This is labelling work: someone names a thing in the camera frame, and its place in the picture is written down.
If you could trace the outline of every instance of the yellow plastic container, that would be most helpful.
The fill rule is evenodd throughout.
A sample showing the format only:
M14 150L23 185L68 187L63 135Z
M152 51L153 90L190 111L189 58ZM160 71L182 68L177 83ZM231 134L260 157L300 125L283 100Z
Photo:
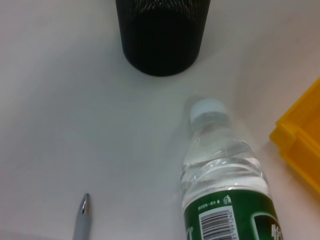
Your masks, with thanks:
M320 193L320 78L277 121L279 154Z

